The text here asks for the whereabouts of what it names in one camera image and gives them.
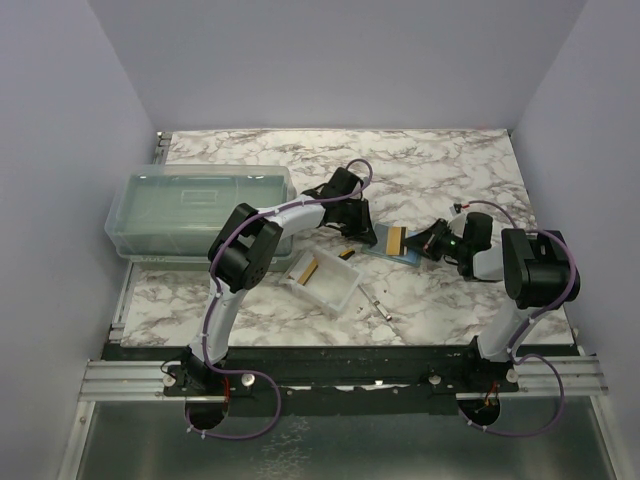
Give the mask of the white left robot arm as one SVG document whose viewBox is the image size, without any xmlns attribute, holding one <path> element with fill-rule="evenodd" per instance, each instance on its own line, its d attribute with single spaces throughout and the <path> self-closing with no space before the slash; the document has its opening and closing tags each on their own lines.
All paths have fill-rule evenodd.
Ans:
<svg viewBox="0 0 640 480">
<path fill-rule="evenodd" d="M 350 170 L 363 164 L 368 175 Z M 308 189 L 291 201 L 256 209 L 235 207 L 208 252 L 210 290 L 199 331 L 181 358 L 188 384 L 201 395 L 214 393 L 230 372 L 218 366 L 228 353 L 229 336 L 240 304 L 265 277 L 279 242 L 321 227 L 350 240 L 373 245 L 369 204 L 363 195 L 373 177 L 364 159 L 338 168 L 329 181 Z"/>
</svg>

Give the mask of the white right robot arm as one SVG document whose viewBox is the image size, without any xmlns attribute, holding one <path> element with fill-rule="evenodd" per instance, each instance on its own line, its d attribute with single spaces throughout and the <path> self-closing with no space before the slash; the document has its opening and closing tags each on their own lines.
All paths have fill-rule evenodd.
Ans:
<svg viewBox="0 0 640 480">
<path fill-rule="evenodd" d="M 558 231 L 506 228 L 492 243 L 491 216 L 464 215 L 461 235 L 439 219 L 422 232 L 402 240 L 408 250 L 431 261 L 451 260 L 466 281 L 502 282 L 507 300 L 475 340 L 478 356 L 460 367 L 460 379 L 480 392 L 496 380 L 492 362 L 515 359 L 517 349 L 538 320 L 580 291 L 576 262 Z"/>
</svg>

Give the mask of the green leather card holder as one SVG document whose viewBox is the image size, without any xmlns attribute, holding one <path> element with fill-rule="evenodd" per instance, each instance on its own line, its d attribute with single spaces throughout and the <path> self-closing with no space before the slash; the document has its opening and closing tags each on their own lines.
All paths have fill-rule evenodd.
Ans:
<svg viewBox="0 0 640 480">
<path fill-rule="evenodd" d="M 414 235 L 405 226 L 392 226 L 384 223 L 373 225 L 378 242 L 372 246 L 364 246 L 362 252 L 366 255 L 386 259 L 403 265 L 418 267 L 421 257 L 418 253 L 409 250 L 403 241 Z"/>
</svg>

